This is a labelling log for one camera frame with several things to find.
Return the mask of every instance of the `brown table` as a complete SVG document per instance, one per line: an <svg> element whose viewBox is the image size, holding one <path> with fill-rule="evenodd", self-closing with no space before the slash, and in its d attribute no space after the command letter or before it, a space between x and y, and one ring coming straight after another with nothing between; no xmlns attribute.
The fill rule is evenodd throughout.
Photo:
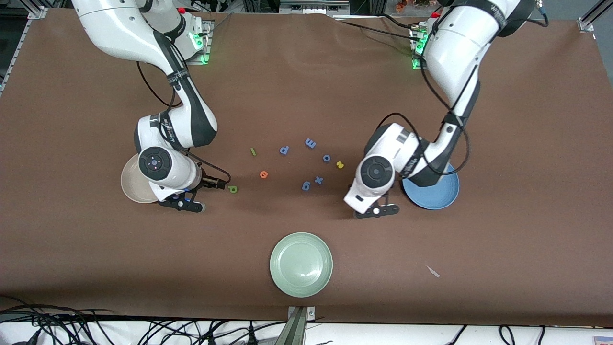
<svg viewBox="0 0 613 345"><path fill-rule="evenodd" d="M219 121L194 152L240 190L202 191L207 210L192 214L123 195L136 121L164 107L134 62L99 51L74 11L50 10L0 98L0 292L149 316L283 319L301 304L329 321L612 326L613 92L592 35L554 21L497 39L457 201L426 211L396 186L399 215L357 220L342 198L379 120L401 111L432 140L445 113L407 51L323 15L233 15L210 64L191 68ZM324 184L303 192L315 176ZM296 231L334 258L306 299L268 271Z"/></svg>

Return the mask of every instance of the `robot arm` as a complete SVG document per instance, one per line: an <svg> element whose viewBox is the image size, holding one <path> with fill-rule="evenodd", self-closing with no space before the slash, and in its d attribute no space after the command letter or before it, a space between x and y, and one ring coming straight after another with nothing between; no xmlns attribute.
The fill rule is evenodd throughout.
<svg viewBox="0 0 613 345"><path fill-rule="evenodd" d="M382 126L373 133L344 198L361 214L391 188L395 172L421 187L438 183L479 95L478 74L483 56L506 27L509 17L525 19L535 6L534 0L441 3L447 6L442 16L426 23L428 38L422 62L427 63L430 74L450 101L449 112L434 142L418 138L397 123ZM519 26L514 23L512 31Z"/></svg>
<svg viewBox="0 0 613 345"><path fill-rule="evenodd" d="M134 131L139 167L160 201L194 188L202 171L178 150L211 143L217 134L217 121L177 48L149 26L135 0L73 0L73 4L96 47L117 58L150 63L166 75L183 105L139 120Z"/></svg>

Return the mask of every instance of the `light green plate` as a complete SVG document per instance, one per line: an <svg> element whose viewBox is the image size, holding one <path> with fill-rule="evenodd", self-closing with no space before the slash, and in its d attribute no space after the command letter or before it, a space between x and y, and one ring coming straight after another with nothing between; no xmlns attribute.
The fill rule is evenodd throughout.
<svg viewBox="0 0 613 345"><path fill-rule="evenodd" d="M310 233L293 233L276 244L270 256L270 274L281 291L294 297L320 292L332 276L332 253Z"/></svg>

